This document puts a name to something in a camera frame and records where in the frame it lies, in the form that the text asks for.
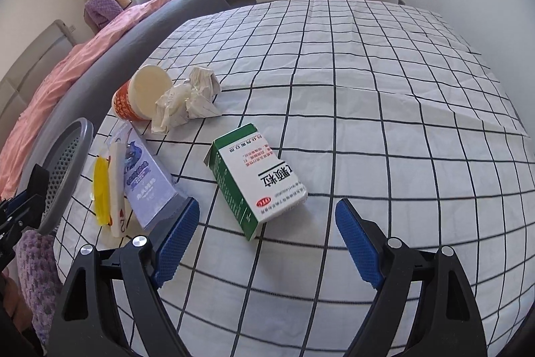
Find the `white tissue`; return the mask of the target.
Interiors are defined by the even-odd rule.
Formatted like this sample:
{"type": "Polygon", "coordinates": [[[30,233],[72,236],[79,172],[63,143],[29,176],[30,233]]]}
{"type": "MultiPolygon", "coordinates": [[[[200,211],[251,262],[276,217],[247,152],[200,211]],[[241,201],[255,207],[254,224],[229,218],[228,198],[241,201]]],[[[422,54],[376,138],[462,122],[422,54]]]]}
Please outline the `white tissue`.
{"type": "Polygon", "coordinates": [[[191,119],[221,116],[221,110],[213,102],[220,92],[220,84],[213,70],[194,66],[187,80],[169,88],[155,102],[151,132],[168,133],[191,119]]]}

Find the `lavender cartoon rabbit box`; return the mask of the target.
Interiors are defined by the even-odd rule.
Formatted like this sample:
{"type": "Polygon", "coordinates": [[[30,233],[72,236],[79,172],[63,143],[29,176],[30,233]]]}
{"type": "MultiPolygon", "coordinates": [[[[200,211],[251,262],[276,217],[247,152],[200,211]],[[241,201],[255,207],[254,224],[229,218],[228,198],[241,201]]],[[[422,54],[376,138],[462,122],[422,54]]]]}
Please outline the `lavender cartoon rabbit box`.
{"type": "MultiPolygon", "coordinates": [[[[155,225],[172,216],[186,202],[187,197],[178,191],[171,175],[159,160],[150,153],[146,142],[128,121],[120,121],[109,139],[126,145],[124,163],[124,203],[127,202],[140,227],[150,231],[155,225]]],[[[126,228],[130,213],[126,211],[126,228]]]]}

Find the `grey bed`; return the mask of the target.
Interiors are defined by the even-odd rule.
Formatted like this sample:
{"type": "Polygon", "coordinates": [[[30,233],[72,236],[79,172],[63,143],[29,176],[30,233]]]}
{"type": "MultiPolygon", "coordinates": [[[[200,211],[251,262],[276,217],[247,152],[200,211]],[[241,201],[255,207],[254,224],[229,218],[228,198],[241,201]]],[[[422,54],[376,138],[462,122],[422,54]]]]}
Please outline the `grey bed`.
{"type": "Polygon", "coordinates": [[[226,0],[171,0],[126,32],[52,107],[32,147],[24,154],[17,189],[26,187],[33,165],[43,163],[56,138],[71,122],[85,118],[94,127],[102,124],[115,91],[171,33],[190,19],[229,8],[226,0]]]}

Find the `purple knitted blanket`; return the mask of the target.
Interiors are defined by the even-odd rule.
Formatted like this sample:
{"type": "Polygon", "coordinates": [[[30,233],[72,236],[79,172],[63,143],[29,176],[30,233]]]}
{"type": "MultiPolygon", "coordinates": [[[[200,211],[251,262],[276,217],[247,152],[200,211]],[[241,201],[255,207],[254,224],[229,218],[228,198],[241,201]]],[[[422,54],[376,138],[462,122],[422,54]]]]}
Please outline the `purple knitted blanket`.
{"type": "Polygon", "coordinates": [[[83,19],[94,34],[132,5],[132,0],[88,0],[84,5],[83,19]]]}

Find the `grey headboard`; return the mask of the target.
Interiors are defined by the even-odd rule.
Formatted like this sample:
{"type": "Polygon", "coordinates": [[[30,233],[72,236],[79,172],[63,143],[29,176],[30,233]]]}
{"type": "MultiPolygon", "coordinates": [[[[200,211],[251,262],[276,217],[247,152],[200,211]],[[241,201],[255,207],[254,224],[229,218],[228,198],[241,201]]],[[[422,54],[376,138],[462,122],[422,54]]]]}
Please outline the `grey headboard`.
{"type": "Polygon", "coordinates": [[[0,142],[4,146],[38,87],[76,42],[68,27],[55,20],[29,44],[1,80],[0,142]]]}

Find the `red white paper cup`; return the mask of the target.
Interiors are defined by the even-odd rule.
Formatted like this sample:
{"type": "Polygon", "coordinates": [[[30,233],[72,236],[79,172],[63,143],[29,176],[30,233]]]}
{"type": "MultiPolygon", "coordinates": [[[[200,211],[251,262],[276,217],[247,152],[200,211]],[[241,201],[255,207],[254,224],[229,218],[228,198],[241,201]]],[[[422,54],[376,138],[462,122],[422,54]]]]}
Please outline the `red white paper cup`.
{"type": "Polygon", "coordinates": [[[172,79],[159,66],[144,65],[112,96],[112,109],[129,121],[151,120],[156,101],[172,88],[172,79]]]}

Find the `pink duvet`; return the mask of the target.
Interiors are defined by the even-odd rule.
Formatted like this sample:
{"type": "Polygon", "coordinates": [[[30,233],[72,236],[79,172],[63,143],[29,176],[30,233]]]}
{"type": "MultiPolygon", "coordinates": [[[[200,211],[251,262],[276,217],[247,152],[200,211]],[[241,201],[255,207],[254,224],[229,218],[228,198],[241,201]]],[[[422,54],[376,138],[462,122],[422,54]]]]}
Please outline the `pink duvet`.
{"type": "Polygon", "coordinates": [[[86,43],[75,45],[68,55],[52,68],[37,88],[28,107],[18,117],[1,149],[1,198],[14,197],[21,180],[24,163],[36,137],[52,113],[83,73],[115,45],[126,32],[172,0],[149,0],[117,15],[111,23],[86,43]]]}

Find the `purple fuzzy rug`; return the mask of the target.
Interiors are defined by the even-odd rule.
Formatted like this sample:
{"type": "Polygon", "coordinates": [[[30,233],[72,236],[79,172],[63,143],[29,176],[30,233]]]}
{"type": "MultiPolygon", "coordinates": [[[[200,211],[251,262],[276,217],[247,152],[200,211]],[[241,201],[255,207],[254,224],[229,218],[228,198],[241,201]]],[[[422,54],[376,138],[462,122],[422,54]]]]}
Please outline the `purple fuzzy rug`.
{"type": "Polygon", "coordinates": [[[49,340],[56,302],[63,286],[55,264],[54,240],[54,236],[27,230],[15,250],[22,294],[33,314],[33,329],[44,347],[49,340]]]}

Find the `green white medicine box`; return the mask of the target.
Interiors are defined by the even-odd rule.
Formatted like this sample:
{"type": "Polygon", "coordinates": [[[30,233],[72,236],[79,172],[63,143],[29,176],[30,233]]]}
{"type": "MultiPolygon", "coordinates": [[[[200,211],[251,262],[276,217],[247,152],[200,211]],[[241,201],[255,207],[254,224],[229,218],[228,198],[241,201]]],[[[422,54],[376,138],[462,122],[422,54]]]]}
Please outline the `green white medicine box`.
{"type": "Polygon", "coordinates": [[[252,123],[215,139],[204,164],[247,239],[307,199],[307,188],[252,123]]]}

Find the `grey perforated trash basket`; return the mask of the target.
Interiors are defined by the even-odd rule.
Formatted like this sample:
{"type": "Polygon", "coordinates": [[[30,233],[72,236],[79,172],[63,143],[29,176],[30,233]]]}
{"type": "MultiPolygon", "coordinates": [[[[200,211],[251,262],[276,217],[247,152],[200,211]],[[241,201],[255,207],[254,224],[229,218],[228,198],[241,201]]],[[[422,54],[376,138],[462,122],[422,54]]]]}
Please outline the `grey perforated trash basket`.
{"type": "Polygon", "coordinates": [[[17,192],[26,189],[35,164],[49,172],[44,212],[36,229],[42,235],[55,232],[76,188],[93,142],[93,123],[79,118],[64,128],[39,134],[24,166],[17,192]]]}

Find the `black white checkered sheet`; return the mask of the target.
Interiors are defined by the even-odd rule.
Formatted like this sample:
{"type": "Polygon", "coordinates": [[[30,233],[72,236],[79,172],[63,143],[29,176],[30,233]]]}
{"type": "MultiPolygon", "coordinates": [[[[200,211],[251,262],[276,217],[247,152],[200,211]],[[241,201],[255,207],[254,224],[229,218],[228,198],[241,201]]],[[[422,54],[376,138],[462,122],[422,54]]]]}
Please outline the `black white checkered sheet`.
{"type": "Polygon", "coordinates": [[[174,25],[140,58],[174,82],[221,83],[220,116],[137,129],[200,222],[160,292],[196,356],[340,356],[375,297],[335,225],[335,205],[409,247],[449,246],[489,355],[534,301],[534,146],[480,54],[442,17],[359,0],[287,0],[174,25]],[[246,124],[307,188],[247,239],[204,158],[246,124]]]}

